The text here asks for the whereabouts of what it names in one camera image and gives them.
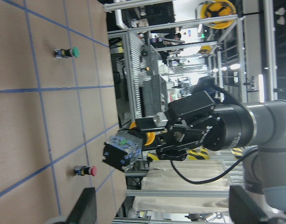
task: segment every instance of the person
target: person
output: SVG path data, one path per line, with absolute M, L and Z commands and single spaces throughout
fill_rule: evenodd
M 181 34 L 180 33 L 167 34 L 167 35 L 165 35 L 165 38 L 167 38 L 167 39 L 174 39 L 174 40 L 180 40 L 181 39 Z

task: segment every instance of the label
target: label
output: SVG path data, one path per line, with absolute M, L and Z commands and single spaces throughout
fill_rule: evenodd
M 239 133 L 237 134 L 237 137 L 235 137 L 235 138 L 232 140 L 232 142 L 231 142 L 231 144 L 230 144 L 230 148 L 234 148 L 234 147 L 237 146 L 237 144 L 238 144 L 238 143 L 240 142 L 240 140 L 241 140 L 241 136 L 242 136 L 242 133 L 239 132 Z
M 212 129 L 213 126 L 207 126 L 207 130 L 205 131 L 205 133 L 203 134 L 202 138 L 200 139 L 199 143 L 202 143 L 205 139 L 205 137 L 208 135 L 210 129 Z

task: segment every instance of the metal frame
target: metal frame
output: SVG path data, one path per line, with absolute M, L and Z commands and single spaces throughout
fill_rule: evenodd
M 131 32 L 144 32 L 156 29 L 166 29 L 166 28 L 175 28 L 175 27 L 182 27 L 182 26 L 191 26 L 194 27 L 195 25 L 211 23 L 211 22 L 219 22 L 225 20 L 236 20 L 237 15 L 226 15 L 220 17 L 212 17 L 212 18 L 205 18 L 205 19 L 196 19 L 196 20 L 187 20 L 181 22 L 173 22 L 173 23 L 166 23 L 166 24 L 159 24 L 147 27 L 138 27 L 138 28 L 129 28 L 128 31 Z
M 228 191 L 204 190 L 126 190 L 126 196 L 157 197 L 218 197 L 228 198 Z
M 205 58 L 205 57 L 209 57 L 209 56 L 210 56 L 210 54 L 191 55 L 191 56 L 178 56 L 178 57 L 168 57 L 167 60 L 182 59 L 182 58 Z
M 227 29 L 223 32 L 223 34 L 218 38 L 218 42 L 222 43 L 224 39 L 230 34 L 234 27 L 236 27 L 237 21 L 233 21 L 233 23 L 227 27 Z
M 186 221 L 170 221 L 170 220 L 146 220 L 142 218 L 115 218 L 112 224 L 189 224 Z M 206 222 L 193 222 L 194 224 L 204 224 Z
M 247 103 L 247 86 L 244 85 L 246 82 L 246 65 L 245 65 L 245 47 L 244 47 L 244 33 L 243 33 L 243 19 L 237 19 L 237 52 L 240 62 L 240 75 L 239 75 L 239 88 L 241 93 L 241 102 Z
M 126 171 L 125 176 L 146 176 L 148 174 L 148 170 L 140 170 L 140 171 Z
M 222 71 L 222 53 L 221 49 L 217 51 L 217 60 L 218 60 L 218 76 L 219 76 L 219 87 L 224 89 L 224 81 L 223 81 L 223 71 Z M 220 93 L 220 101 L 224 101 L 224 94 Z
M 275 26 L 274 26 L 274 10 L 273 1 L 264 0 L 265 12 L 265 44 L 266 44 L 266 57 L 268 65 L 268 82 L 269 87 L 267 100 L 278 99 L 278 94 L 274 92 L 277 88 L 277 66 L 276 66 L 276 49 L 275 49 Z
M 104 11 L 111 12 L 118 9 L 126 9 L 126 8 L 134 8 L 141 7 L 146 5 L 154 5 L 159 3 L 165 3 L 173 0 L 131 0 L 131 1 L 123 1 L 112 4 L 104 4 Z
M 177 50 L 177 49 L 184 49 L 184 48 L 190 48 L 190 47 L 199 47 L 199 46 L 212 46 L 218 44 L 217 41 L 212 42 L 198 42 L 198 43 L 192 43 L 188 45 L 177 45 L 172 47 L 166 47 L 166 48 L 155 48 L 155 51 L 165 51 L 165 50 Z
M 212 56 L 207 57 L 208 72 L 212 72 Z
M 127 32 L 124 33 L 117 33 L 117 34 L 109 34 L 109 38 L 116 38 L 121 37 L 123 42 L 123 48 L 124 48 L 124 58 L 125 60 L 125 68 L 127 72 L 127 86 L 128 86 L 128 93 L 129 93 L 129 111 L 132 118 L 132 121 L 135 121 L 136 118 L 136 96 L 135 96 L 135 89 L 134 89 L 134 77 L 133 77 L 133 71 L 132 71 L 132 60 L 130 57 L 130 54 L 128 52 L 130 51 L 130 43 L 129 43 L 129 35 Z

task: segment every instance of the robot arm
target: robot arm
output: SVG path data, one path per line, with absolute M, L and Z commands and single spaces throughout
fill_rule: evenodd
M 256 160 L 245 168 L 250 174 L 245 177 L 247 188 L 252 190 L 256 179 L 268 204 L 286 211 L 286 101 L 242 105 L 224 91 L 228 104 L 217 104 L 215 88 L 203 82 L 191 96 L 169 103 L 167 112 L 136 119 L 136 128 L 105 143 L 104 162 L 124 171 L 142 150 L 155 149 L 161 160 L 182 161 L 188 148 L 217 151 L 258 145 Z M 153 143 L 145 145 L 146 133 L 159 131 Z

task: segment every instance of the ceiling light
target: ceiling light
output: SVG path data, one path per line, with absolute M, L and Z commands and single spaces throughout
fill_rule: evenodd
M 231 70 L 236 70 L 236 69 L 239 69 L 240 67 L 241 67 L 240 64 L 232 64 L 232 65 L 230 66 L 230 69 L 231 69 Z
M 202 24 L 199 24 L 197 32 L 200 33 L 202 29 Z

